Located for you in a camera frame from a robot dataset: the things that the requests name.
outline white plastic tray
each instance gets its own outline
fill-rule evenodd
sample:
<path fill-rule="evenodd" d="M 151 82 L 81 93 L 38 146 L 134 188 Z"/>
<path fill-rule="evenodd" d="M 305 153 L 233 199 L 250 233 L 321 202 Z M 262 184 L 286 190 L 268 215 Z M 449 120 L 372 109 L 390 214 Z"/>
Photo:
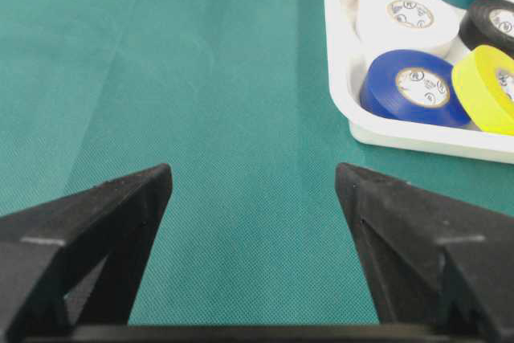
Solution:
<path fill-rule="evenodd" d="M 348 118 L 353 137 L 363 143 L 514 164 L 514 137 L 465 129 L 389 120 L 359 105 L 367 71 L 365 53 L 353 24 L 358 0 L 324 0 L 330 95 Z M 465 10 L 455 8 L 461 18 Z M 469 50 L 459 38 L 446 57 L 461 60 Z"/>

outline tape roll center core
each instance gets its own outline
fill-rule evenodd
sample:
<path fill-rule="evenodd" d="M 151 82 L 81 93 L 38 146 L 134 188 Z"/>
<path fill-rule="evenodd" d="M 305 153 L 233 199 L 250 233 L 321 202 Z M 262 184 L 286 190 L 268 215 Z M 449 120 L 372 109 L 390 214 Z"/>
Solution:
<path fill-rule="evenodd" d="M 446 82 L 423 67 L 401 70 L 396 75 L 396 86 L 409 102 L 424 108 L 440 108 L 450 100 Z"/>
<path fill-rule="evenodd" d="M 514 12 L 495 9 L 489 13 L 489 20 L 498 31 L 514 38 Z"/>
<path fill-rule="evenodd" d="M 503 92 L 514 102 L 514 75 L 503 68 L 498 68 L 496 70 L 496 80 L 498 80 Z"/>
<path fill-rule="evenodd" d="M 387 10 L 394 20 L 405 27 L 427 28 L 434 23 L 432 12 L 423 4 L 412 0 L 395 0 L 387 6 Z"/>

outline white tape roll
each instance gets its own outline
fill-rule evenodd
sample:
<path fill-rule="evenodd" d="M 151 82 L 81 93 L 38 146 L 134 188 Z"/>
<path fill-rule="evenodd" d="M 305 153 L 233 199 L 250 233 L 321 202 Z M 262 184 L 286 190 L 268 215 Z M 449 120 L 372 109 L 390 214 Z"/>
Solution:
<path fill-rule="evenodd" d="M 441 0 L 359 0 L 356 30 L 368 64 L 397 49 L 444 58 L 459 33 L 453 9 Z"/>

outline green fabric surface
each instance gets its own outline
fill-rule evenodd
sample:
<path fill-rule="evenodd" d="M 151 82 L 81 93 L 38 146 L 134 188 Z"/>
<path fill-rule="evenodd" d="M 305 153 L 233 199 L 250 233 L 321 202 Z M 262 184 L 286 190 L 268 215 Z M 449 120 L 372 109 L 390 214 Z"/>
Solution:
<path fill-rule="evenodd" d="M 511 165 L 352 139 L 323 0 L 0 4 L 0 213 L 173 168 L 132 323 L 376 322 L 340 161 L 513 212 Z"/>

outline yellow tape roll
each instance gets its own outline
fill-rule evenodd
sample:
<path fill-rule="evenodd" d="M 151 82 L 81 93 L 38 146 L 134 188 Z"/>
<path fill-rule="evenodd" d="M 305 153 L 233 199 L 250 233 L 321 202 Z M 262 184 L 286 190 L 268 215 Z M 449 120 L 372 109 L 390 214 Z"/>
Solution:
<path fill-rule="evenodd" d="M 461 105 L 480 129 L 514 136 L 514 59 L 478 46 L 454 66 L 451 78 Z"/>

